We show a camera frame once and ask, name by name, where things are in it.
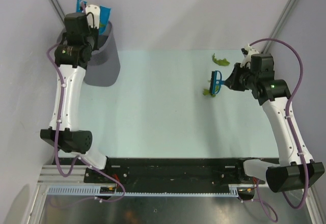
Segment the blue hand brush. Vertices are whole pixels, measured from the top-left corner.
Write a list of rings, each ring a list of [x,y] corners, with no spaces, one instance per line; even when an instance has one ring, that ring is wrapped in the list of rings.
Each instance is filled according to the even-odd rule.
[[[211,79],[210,79],[210,92],[214,93],[215,92],[215,86],[217,85],[217,82],[220,82],[220,87],[225,84],[225,81],[223,80],[222,73],[219,70],[215,70],[211,72]]]

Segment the blue plastic dustpan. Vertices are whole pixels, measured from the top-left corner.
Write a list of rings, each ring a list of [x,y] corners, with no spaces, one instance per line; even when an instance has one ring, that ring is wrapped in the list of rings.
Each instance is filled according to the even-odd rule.
[[[76,12],[85,13],[86,14],[86,5],[89,4],[87,1],[84,0],[77,0],[76,2]],[[100,7],[100,24],[105,24],[105,28],[99,27],[99,35],[103,35],[106,27],[109,23],[109,18],[111,14],[111,8],[107,8],[101,5],[98,5]]]

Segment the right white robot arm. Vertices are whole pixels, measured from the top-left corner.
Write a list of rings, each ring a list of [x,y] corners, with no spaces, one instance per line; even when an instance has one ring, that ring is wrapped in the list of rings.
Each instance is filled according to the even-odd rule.
[[[324,173],[322,162],[316,162],[303,142],[291,106],[286,81],[275,79],[274,59],[270,54],[244,55],[236,63],[225,86],[234,91],[250,90],[268,117],[279,153],[279,164],[247,160],[236,169],[235,179],[247,184],[253,177],[267,182],[273,192],[312,186]]]

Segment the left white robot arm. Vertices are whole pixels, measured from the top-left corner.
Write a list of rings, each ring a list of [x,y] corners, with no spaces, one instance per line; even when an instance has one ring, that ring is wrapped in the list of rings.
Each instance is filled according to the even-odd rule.
[[[98,48],[100,15],[94,11],[75,12],[64,18],[65,31],[50,59],[57,72],[57,91],[52,118],[40,137],[55,151],[72,153],[96,169],[101,183],[112,179],[113,171],[106,167],[106,156],[92,145],[92,133],[78,126],[78,106],[82,83],[92,52]]]

